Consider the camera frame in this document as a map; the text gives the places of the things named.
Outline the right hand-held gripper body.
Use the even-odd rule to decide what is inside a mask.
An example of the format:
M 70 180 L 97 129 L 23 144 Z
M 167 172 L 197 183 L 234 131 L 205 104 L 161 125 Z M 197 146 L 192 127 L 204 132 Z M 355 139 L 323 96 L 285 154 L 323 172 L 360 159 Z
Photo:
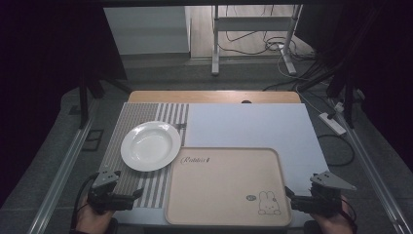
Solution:
M 313 174 L 310 182 L 310 196 L 295 194 L 295 198 L 290 200 L 290 206 L 293 210 L 305 214 L 332 217 L 342 211 L 341 191 L 357 189 L 354 185 L 329 171 Z

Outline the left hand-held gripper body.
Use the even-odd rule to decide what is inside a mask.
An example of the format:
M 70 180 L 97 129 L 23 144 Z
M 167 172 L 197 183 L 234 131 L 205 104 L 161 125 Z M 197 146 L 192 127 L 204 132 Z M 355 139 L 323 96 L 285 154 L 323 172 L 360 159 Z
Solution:
M 108 211 L 129 211 L 133 207 L 135 197 L 132 195 L 116 194 L 116 187 L 121 172 L 103 170 L 97 173 L 89 189 L 87 202 L 99 215 Z

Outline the white plate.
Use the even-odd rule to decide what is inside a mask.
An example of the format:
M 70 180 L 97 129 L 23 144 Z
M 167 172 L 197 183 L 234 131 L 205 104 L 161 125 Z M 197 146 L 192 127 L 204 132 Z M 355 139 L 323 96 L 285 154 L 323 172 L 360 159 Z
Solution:
M 181 136 L 171 124 L 151 121 L 129 131 L 121 144 L 125 164 L 139 172 L 157 171 L 173 161 L 181 147 Z

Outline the beige tray with rabbit print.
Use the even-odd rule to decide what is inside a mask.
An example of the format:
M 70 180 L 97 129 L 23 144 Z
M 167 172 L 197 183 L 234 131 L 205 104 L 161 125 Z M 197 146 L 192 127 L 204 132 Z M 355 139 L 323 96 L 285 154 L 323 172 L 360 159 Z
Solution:
M 292 220 L 271 148 L 186 147 L 173 160 L 166 219 L 174 225 L 285 227 Z

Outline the person's right hand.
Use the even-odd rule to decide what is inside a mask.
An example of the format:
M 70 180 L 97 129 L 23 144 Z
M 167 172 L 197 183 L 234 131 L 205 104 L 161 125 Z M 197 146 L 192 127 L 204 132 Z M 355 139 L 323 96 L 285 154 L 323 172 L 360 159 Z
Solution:
M 311 217 L 318 223 L 322 234 L 354 234 L 350 223 L 350 207 L 345 196 L 342 196 L 341 213 L 332 217 L 311 214 Z

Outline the person's left hand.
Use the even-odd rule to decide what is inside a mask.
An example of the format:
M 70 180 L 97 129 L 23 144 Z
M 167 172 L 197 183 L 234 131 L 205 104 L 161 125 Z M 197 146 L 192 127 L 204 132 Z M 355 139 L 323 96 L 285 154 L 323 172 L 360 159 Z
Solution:
M 113 211 L 97 214 L 89 205 L 84 205 L 77 214 L 75 230 L 87 234 L 104 234 L 113 214 Z

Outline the white power strip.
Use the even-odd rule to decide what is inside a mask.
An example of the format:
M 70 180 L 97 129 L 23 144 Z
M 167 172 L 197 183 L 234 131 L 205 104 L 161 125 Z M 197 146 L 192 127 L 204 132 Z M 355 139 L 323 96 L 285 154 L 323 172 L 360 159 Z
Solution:
M 333 114 L 328 114 L 326 112 L 321 113 L 319 118 L 321 121 L 329 127 L 337 136 L 344 135 L 347 131 L 336 121 L 333 119 Z

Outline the white board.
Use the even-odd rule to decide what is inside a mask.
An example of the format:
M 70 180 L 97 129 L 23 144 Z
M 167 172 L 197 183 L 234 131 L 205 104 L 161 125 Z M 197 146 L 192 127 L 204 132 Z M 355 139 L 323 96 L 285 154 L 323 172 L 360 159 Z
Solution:
M 187 104 L 186 138 L 180 150 L 186 147 L 271 148 L 279 156 L 284 187 L 298 195 L 308 194 L 310 177 L 327 169 L 307 109 L 302 103 Z M 124 224 L 200 227 L 174 225 L 167 221 L 169 185 L 170 172 L 162 208 L 133 207 L 117 213 L 116 217 Z M 309 220 L 307 214 L 293 210 L 291 216 L 291 222 L 285 227 L 298 228 Z

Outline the grey striped placemat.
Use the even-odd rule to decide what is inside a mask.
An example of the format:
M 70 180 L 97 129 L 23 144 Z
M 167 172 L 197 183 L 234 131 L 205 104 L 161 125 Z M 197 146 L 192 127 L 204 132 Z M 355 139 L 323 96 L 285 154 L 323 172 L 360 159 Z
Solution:
M 181 145 L 184 145 L 188 111 L 187 103 L 126 102 L 124 104 L 99 168 L 121 172 L 114 188 L 116 194 L 132 195 L 138 188 L 143 188 L 142 196 L 134 202 L 135 208 L 160 209 L 164 206 L 170 166 L 154 172 L 139 172 L 131 169 L 121 156 L 123 139 L 129 131 L 140 124 L 162 121 L 172 124 L 177 129 Z

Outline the black metal stand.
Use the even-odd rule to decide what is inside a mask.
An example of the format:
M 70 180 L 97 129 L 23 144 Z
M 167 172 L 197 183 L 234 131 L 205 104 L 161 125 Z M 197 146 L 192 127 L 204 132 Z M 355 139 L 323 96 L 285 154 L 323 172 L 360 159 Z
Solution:
M 92 77 L 86 77 L 81 75 L 79 78 L 79 94 L 80 94 L 80 129 L 83 129 L 89 117 L 89 103 L 88 103 L 88 92 L 91 92 L 94 98 L 102 98 L 104 96 L 103 87 L 100 84 L 100 81 L 103 80 L 110 85 L 118 88 L 119 90 L 130 95 L 132 89 L 125 84 L 122 84 L 120 81 L 109 77 L 103 73 L 95 73 Z
M 348 65 L 340 64 L 334 71 L 334 77 L 329 84 L 326 94 L 329 98 L 337 98 L 344 92 L 344 119 L 353 129 L 353 104 L 355 90 L 355 75 Z

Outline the wooden table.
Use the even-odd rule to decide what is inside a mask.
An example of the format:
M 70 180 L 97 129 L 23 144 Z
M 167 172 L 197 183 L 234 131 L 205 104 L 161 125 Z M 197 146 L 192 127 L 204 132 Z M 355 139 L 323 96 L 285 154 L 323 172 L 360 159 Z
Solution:
M 168 103 L 300 103 L 295 92 L 261 91 L 133 91 L 128 102 Z

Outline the white metal stand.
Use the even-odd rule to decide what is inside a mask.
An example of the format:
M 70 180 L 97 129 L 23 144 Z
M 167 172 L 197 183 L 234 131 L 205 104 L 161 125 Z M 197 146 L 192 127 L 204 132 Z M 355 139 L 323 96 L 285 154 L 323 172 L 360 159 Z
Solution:
M 213 49 L 211 74 L 219 74 L 219 32 L 220 31 L 285 31 L 286 37 L 282 45 L 278 45 L 282 60 L 289 75 L 296 75 L 297 71 L 291 60 L 289 51 L 292 36 L 299 19 L 301 5 L 294 5 L 290 17 L 220 17 L 218 6 L 214 7 L 213 15 Z

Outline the aluminium rail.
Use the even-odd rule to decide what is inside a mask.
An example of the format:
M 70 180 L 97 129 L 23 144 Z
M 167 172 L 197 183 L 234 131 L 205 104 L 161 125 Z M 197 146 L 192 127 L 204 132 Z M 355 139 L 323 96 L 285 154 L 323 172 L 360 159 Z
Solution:
M 44 234 L 93 122 L 94 118 L 90 118 L 85 126 L 76 132 L 27 234 Z
M 353 112 L 352 128 L 343 112 L 336 114 L 336 120 L 346 129 L 394 232 L 413 234 L 413 173 L 357 105 Z

